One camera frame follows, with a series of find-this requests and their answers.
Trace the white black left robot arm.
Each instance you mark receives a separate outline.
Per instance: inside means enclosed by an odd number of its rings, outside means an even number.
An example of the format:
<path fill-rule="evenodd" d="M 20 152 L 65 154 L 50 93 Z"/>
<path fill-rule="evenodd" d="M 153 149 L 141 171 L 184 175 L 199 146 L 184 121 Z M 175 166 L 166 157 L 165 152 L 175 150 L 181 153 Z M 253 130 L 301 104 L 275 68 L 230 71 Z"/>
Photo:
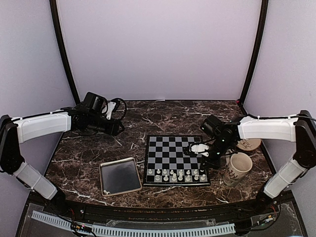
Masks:
<path fill-rule="evenodd" d="M 0 168 L 14 176 L 31 190 L 50 201 L 50 207 L 59 215 L 66 215 L 70 205 L 63 200 L 63 192 L 45 178 L 39 164 L 48 164 L 57 140 L 62 134 L 73 130 L 91 130 L 116 136 L 124 131 L 120 118 L 108 118 L 104 113 L 90 109 L 61 108 L 59 110 L 29 117 L 3 115 L 0 118 Z M 35 150 L 35 157 L 44 153 L 42 162 L 27 160 Z"/>

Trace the white king chess piece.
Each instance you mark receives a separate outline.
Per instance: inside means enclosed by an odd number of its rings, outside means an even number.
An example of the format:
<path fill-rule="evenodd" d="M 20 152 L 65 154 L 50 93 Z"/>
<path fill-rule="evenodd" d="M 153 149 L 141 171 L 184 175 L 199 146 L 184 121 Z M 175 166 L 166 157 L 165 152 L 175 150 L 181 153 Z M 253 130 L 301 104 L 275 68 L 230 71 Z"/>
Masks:
<path fill-rule="evenodd" d="M 179 173 L 178 175 L 178 181 L 182 182 L 183 181 L 183 173 Z"/>

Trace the black grey chessboard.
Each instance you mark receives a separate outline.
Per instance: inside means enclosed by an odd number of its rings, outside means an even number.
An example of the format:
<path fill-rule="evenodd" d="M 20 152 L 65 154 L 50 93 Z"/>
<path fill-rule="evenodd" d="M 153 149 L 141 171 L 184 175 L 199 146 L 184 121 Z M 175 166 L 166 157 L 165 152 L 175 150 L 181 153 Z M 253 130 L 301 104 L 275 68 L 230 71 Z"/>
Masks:
<path fill-rule="evenodd" d="M 144 164 L 144 186 L 209 186 L 211 181 L 208 178 L 208 172 L 200 172 L 201 154 L 189 153 L 189 146 L 193 143 L 202 142 L 200 135 L 149 135 L 147 137 L 146 155 Z M 157 169 L 160 169 L 161 179 L 155 181 Z M 179 175 L 179 170 L 183 170 L 183 181 L 171 181 L 170 170 Z M 190 170 L 191 181 L 186 182 L 186 171 Z M 193 171 L 197 169 L 199 180 L 195 180 Z M 201 180 L 201 176 L 205 174 L 205 180 Z M 165 175 L 169 176 L 169 181 L 164 181 Z"/>

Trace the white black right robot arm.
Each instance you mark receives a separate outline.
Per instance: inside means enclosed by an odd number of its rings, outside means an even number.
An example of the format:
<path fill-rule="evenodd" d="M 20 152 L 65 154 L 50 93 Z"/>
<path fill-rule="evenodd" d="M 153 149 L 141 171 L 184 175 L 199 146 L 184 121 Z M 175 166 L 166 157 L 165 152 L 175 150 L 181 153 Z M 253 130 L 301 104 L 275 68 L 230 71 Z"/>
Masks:
<path fill-rule="evenodd" d="M 201 129 L 214 140 L 211 145 L 201 143 L 190 147 L 193 153 L 203 155 L 202 169 L 218 169 L 220 158 L 240 140 L 277 143 L 268 152 L 273 163 L 280 164 L 280 169 L 262 186 L 253 201 L 252 210 L 256 214 L 263 214 L 283 190 L 316 165 L 316 120 L 307 110 L 279 117 L 247 114 L 228 122 L 210 115 Z"/>

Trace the metal tray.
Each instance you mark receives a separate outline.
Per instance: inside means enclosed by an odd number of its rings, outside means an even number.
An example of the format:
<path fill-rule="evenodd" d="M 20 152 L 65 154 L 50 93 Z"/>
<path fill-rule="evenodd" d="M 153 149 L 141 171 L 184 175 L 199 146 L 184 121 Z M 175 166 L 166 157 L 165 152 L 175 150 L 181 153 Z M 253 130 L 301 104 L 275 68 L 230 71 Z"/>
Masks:
<path fill-rule="evenodd" d="M 134 158 L 105 162 L 99 165 L 101 194 L 104 197 L 130 193 L 142 189 Z"/>

